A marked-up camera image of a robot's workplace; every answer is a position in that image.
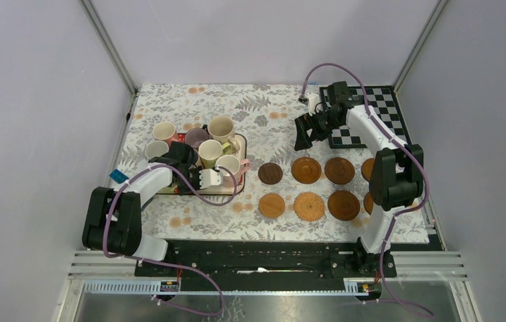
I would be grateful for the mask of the cream tray with black rim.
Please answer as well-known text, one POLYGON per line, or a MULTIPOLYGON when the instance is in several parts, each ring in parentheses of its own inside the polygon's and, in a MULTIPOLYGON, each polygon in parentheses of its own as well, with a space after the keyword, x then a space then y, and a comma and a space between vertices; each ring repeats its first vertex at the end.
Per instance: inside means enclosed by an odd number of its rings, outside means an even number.
MULTIPOLYGON (((220 184, 215 185, 212 183, 207 188, 204 186, 203 189, 198 190, 200 195, 211 195, 211 196, 231 196, 236 190, 236 194, 240 193, 245 186, 245 173, 250 169, 251 163, 247 159, 247 140, 245 136, 240 133, 235 134, 235 140, 240 145, 241 149, 234 154, 235 158, 239 159, 241 164, 240 170, 236 173, 235 178, 237 185, 235 186, 230 176, 224 172, 223 179, 220 184)), ((193 195, 194 193, 187 187, 182 188, 184 182, 180 179, 178 182, 174 182, 172 186, 168 186, 158 191, 156 195, 193 195)))

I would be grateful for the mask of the purple cup dark handle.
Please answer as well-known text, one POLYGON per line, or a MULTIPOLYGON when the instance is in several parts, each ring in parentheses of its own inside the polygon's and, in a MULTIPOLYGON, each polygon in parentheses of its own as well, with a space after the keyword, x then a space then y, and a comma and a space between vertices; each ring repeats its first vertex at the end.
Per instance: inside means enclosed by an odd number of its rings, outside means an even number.
POLYGON ((184 143, 197 150, 199 146, 209 139, 209 133, 202 128, 193 128, 188 130, 185 135, 184 143))

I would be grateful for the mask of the white cup yellow handle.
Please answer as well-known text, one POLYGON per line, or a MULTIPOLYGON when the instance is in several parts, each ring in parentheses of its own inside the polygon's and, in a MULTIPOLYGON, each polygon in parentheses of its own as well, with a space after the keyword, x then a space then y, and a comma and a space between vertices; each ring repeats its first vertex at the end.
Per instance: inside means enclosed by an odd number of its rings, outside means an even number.
POLYGON ((222 144, 216 140, 206 140, 198 147, 198 155, 205 168, 213 168, 223 153, 222 144))

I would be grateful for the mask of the large cream cup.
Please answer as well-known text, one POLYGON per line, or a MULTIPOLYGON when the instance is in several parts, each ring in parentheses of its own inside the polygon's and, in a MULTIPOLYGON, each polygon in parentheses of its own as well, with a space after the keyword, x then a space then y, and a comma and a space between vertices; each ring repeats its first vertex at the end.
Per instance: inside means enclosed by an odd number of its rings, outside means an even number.
POLYGON ((230 117, 218 116, 207 124, 210 137, 221 143, 223 148, 230 148, 232 153, 241 149, 235 137, 235 124, 230 117))

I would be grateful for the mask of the white cup pink front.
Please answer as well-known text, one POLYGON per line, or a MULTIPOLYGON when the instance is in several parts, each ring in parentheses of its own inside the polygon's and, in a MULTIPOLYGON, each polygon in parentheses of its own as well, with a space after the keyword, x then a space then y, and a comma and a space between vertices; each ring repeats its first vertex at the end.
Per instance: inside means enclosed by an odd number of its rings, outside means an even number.
POLYGON ((225 155, 216 161, 215 166, 227 169, 236 179, 239 179, 250 169, 251 162, 248 159, 241 160, 234 155, 225 155))

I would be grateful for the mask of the dark walnut coaster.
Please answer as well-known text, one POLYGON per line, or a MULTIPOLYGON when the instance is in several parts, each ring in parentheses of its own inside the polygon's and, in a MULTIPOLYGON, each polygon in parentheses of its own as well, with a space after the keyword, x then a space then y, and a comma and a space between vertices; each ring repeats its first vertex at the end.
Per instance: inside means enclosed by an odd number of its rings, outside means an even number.
POLYGON ((283 170, 280 165, 268 162, 259 167, 257 175, 262 183, 273 185, 281 181, 283 177, 283 170))

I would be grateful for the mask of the woven rattan coaster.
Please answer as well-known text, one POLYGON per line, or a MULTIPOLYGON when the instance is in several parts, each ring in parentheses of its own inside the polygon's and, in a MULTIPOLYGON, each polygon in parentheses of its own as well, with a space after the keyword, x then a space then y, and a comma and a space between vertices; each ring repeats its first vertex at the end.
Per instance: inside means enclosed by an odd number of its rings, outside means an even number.
POLYGON ((317 221, 325 214, 325 204, 316 193, 300 193, 294 200, 294 212, 302 221, 317 221))

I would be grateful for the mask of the black white chessboard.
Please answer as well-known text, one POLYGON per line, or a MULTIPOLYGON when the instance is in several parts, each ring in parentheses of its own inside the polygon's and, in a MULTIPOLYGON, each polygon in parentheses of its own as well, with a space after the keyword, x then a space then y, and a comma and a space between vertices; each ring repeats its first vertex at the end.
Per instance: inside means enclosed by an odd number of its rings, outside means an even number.
POLYGON ((346 125, 332 130, 328 143, 332 149, 364 148, 377 138, 411 144, 405 120, 393 87, 370 86, 365 90, 349 86, 350 95, 366 96, 368 105, 350 110, 346 125))

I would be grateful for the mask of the brown ridged wooden coaster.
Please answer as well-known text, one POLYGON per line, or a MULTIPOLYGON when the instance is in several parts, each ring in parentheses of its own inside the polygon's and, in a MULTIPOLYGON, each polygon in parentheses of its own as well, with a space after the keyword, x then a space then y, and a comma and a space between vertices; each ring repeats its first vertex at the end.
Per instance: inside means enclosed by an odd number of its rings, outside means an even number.
POLYGON ((355 219, 361 210, 358 198, 345 190, 332 193, 328 198, 327 206, 331 215, 340 221, 355 219))

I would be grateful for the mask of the light bamboo coaster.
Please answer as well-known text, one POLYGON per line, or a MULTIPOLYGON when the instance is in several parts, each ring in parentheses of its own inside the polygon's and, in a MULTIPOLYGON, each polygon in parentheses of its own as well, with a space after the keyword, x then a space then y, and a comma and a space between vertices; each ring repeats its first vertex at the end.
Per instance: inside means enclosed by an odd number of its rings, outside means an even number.
POLYGON ((285 209, 284 199, 276 193, 268 193, 259 200, 259 211, 266 218, 278 218, 284 213, 285 209))

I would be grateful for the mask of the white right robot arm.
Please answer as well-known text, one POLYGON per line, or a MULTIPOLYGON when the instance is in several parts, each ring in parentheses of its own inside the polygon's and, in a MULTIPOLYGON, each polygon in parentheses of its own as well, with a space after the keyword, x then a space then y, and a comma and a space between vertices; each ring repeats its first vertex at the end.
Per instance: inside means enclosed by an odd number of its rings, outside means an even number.
POLYGON ((424 151, 420 145, 398 138, 370 106, 367 96, 351 93, 344 81, 325 87, 320 94, 302 91, 298 100, 308 111, 294 120, 296 151, 307 150, 314 141, 346 126, 374 155, 369 189, 375 205, 353 258, 355 272, 370 276, 385 263, 397 217, 413 211, 413 202, 428 194, 424 151))

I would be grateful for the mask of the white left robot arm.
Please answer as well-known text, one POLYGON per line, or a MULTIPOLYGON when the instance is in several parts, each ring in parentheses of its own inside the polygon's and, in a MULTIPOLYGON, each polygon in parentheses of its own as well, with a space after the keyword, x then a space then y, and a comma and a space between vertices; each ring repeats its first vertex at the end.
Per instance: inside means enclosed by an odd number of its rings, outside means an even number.
POLYGON ((142 232, 141 212, 162 189, 176 185, 179 193, 200 189, 198 152, 174 142, 163 156, 153 157, 138 174, 117 188, 97 187, 90 196, 82 232, 84 247, 102 250, 109 257, 131 256, 151 260, 162 276, 176 269, 175 255, 164 239, 142 232))

